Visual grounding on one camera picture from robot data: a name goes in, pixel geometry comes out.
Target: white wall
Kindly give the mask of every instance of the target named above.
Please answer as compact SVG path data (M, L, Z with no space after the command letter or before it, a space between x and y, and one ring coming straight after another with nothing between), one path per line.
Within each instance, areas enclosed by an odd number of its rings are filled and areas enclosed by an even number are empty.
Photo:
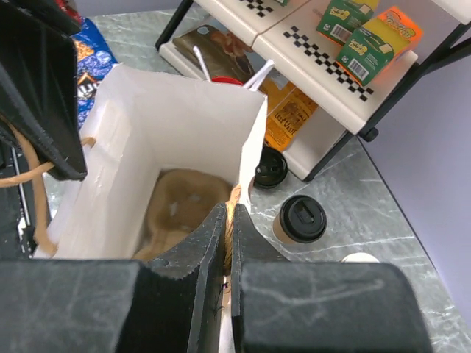
M457 25L430 0L394 2L425 30L422 60ZM365 146L471 326L470 104L471 57L422 79Z
M112 13L136 13L139 11L177 8L178 0L75 0L80 15L96 16Z

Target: white paper bag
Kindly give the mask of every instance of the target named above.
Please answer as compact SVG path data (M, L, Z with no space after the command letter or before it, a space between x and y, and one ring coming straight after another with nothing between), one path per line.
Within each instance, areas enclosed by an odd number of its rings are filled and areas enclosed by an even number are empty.
M261 156L266 97L117 65L103 80L81 136L96 138L84 155L88 176L67 182L49 225L54 258L131 258L162 170L188 168L249 184ZM36 258L47 258L39 248Z

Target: black metal shelf frame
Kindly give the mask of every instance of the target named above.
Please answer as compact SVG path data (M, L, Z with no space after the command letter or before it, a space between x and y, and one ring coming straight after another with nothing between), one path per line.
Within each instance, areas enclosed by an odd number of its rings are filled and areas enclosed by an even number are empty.
M167 43L170 40L193 3L194 0L182 0L180 2L180 5L175 10L170 21L167 23L167 26L155 43L155 48L157 48L157 50L159 50L162 44ZM459 24L421 64L414 64L396 88L385 99L382 105L379 106L375 113L373 113L365 127L358 133L358 136L366 142L373 141L379 135L376 125L396 105L396 103L398 103L399 100L401 100L401 98L404 97L404 95L406 95L407 92L409 92L410 89L418 83L418 81L420 81L421 78L439 70L440 68L444 68L445 66L470 56L471 38L468 38L455 46L455 44L470 28L471 23ZM321 161L317 163L304 181L310 182L353 136L354 135L347 132L345 136L340 139L337 144L321 159Z

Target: blue chip bag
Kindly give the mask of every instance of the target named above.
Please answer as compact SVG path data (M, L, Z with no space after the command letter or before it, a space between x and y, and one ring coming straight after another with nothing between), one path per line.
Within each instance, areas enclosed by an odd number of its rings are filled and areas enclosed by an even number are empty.
M82 18L82 31L72 38L77 48L77 101L80 129L95 102L96 89L118 61L98 28L88 18Z

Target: red cup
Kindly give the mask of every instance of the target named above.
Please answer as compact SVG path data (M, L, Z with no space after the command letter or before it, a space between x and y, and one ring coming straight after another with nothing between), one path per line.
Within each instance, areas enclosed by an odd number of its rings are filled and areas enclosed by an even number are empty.
M216 82L216 83L229 83L231 85L238 85L238 86L243 86L244 84L237 79L233 79L232 77L225 77L225 76L220 76L220 77L214 77L211 81Z

